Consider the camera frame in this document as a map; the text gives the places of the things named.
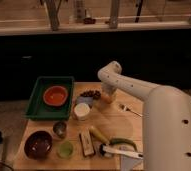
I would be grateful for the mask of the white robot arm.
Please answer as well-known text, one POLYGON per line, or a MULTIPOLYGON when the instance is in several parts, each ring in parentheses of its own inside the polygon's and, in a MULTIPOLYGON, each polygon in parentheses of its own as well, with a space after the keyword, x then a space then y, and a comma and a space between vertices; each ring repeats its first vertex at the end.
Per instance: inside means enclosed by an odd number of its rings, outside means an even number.
POLYGON ((145 171, 191 171, 191 96, 182 90, 121 74, 112 61, 97 76, 102 89, 117 89, 143 102, 143 168, 145 171))

